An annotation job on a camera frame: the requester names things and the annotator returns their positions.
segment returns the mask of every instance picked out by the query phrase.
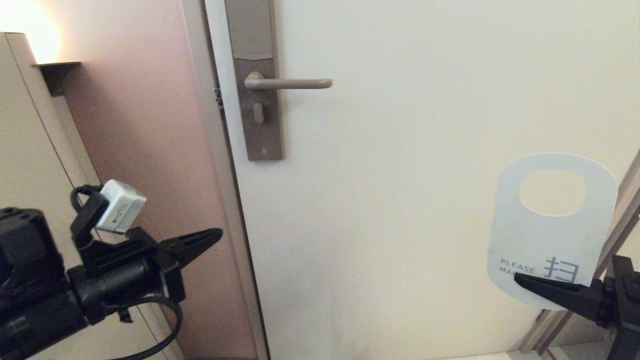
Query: black cable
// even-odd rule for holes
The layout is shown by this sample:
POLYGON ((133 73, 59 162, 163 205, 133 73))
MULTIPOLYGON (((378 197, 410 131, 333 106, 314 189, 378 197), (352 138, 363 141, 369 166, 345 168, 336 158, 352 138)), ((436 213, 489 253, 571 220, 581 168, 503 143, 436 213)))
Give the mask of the black cable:
POLYGON ((78 199, 78 195, 91 195, 94 192, 99 192, 100 190, 102 190, 102 187, 102 185, 82 185, 71 190, 69 200, 71 200, 71 206, 74 207, 76 213, 80 212, 80 209, 82 208, 82 205, 80 205, 80 200, 78 199))
POLYGON ((137 354, 133 354, 133 355, 125 356, 125 357, 119 357, 117 359, 111 359, 111 360, 142 360, 142 359, 146 359, 146 358, 150 357, 151 355, 156 354, 156 353, 160 352, 162 349, 166 348, 175 339, 175 337, 178 335, 178 331, 180 331, 180 326, 182 325, 182 317, 183 317, 182 309, 180 308, 180 306, 178 304, 174 303, 169 298, 166 298, 166 297, 163 297, 163 296, 143 297, 143 298, 140 298, 138 300, 132 301, 132 302, 127 303, 127 304, 110 305, 110 306, 107 306, 107 308, 115 310, 115 311, 118 311, 118 310, 123 310, 123 309, 129 309, 130 307, 135 306, 135 305, 147 304, 149 302, 155 302, 157 304, 164 305, 164 306, 170 308, 175 313, 175 327, 171 331, 171 334, 169 334, 169 336, 167 336, 163 341, 160 341, 158 344, 156 344, 153 347, 150 347, 150 348, 146 349, 145 351, 138 352, 137 354))

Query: light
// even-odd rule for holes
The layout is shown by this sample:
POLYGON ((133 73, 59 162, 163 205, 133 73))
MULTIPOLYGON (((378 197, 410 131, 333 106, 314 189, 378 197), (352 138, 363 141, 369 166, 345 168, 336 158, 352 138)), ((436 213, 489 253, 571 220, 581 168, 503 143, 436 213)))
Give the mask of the light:
POLYGON ((49 14, 32 0, 0 0, 0 32, 27 34, 37 63, 56 62, 60 34, 49 14))

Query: chinese character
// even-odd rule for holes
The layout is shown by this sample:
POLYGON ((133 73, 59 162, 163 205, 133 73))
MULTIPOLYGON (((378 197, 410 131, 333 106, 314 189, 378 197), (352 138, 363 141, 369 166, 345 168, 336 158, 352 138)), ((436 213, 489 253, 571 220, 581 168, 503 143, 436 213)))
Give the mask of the chinese character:
POLYGON ((564 272, 564 273, 567 273, 567 274, 571 274, 571 276, 572 276, 571 280, 564 279, 564 278, 558 277, 558 276, 556 276, 556 279, 562 280, 562 281, 566 281, 566 282, 570 282, 570 283, 573 284, 573 282, 575 281, 575 276, 578 274, 578 268, 579 268, 578 265, 567 263, 567 262, 564 262, 564 261, 557 262, 555 256, 553 257, 553 259, 547 260, 547 263, 549 263, 549 267, 545 268, 545 270, 549 270, 549 274, 545 275, 545 277, 549 278, 549 277, 551 277, 551 275, 553 274, 554 271, 560 271, 560 272, 564 272), (556 268, 555 267, 556 265, 561 265, 561 266, 562 265, 567 265, 567 266, 564 266, 564 268, 559 268, 561 266, 556 268), (571 271, 567 270, 568 266, 573 267, 573 270, 571 270, 571 271))

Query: lever handle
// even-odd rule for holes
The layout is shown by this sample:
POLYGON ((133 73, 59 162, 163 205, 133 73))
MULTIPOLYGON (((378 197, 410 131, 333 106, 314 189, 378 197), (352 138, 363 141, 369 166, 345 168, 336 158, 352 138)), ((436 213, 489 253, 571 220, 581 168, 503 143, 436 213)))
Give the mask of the lever handle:
POLYGON ((251 90, 269 89, 326 89, 333 85, 331 79, 265 79, 257 71, 252 72, 244 80, 244 85, 251 90))

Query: pink wall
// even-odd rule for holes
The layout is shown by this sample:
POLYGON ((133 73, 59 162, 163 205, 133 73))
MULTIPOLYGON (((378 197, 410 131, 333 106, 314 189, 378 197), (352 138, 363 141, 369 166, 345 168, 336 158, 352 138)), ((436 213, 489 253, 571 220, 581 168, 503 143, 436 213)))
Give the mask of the pink wall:
MULTIPOLYGON (((46 0, 58 61, 81 61, 65 95, 99 177, 148 197, 157 239, 226 228, 178 0, 46 0)), ((187 357, 255 357, 230 239, 184 271, 187 357)))

